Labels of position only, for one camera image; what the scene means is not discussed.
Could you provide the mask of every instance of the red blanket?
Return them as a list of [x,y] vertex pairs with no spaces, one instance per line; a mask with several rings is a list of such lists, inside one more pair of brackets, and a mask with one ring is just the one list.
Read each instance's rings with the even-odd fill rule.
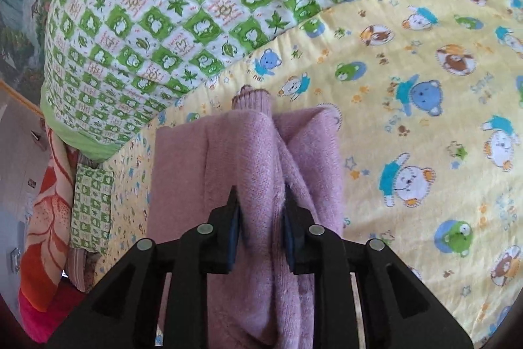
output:
[[20,290],[31,305],[46,312],[67,260],[78,150],[47,130],[51,159],[29,222],[20,264]]

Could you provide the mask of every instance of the knit fabric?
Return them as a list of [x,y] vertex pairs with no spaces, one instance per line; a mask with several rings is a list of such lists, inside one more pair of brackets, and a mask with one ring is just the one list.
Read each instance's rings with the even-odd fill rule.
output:
[[243,225],[236,263],[229,275],[208,277],[211,349],[312,347],[313,277],[292,275],[282,249],[286,183],[316,223],[338,234],[342,228],[335,120],[322,108],[272,117],[270,106],[266,91],[244,87],[233,111],[156,136],[161,155],[147,228],[156,243],[205,222],[237,188]]

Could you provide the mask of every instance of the bed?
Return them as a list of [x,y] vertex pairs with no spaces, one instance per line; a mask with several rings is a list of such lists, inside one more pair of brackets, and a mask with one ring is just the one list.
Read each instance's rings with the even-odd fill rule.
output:
[[344,238],[383,240],[485,345],[519,309],[522,1],[343,0],[276,27],[274,40],[177,94],[127,142],[100,151],[62,134],[110,157],[101,167],[114,172],[95,281],[146,235],[156,130],[227,111],[250,84],[277,111],[330,109],[346,172]]

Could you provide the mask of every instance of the white wall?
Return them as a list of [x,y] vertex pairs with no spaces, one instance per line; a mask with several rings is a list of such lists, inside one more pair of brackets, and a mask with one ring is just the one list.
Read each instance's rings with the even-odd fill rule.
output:
[[[31,130],[40,133],[39,118],[0,90],[0,293],[17,318],[20,277],[11,272],[10,253],[24,249],[25,200],[40,190],[49,162],[32,141]],[[31,188],[29,179],[36,181]]]

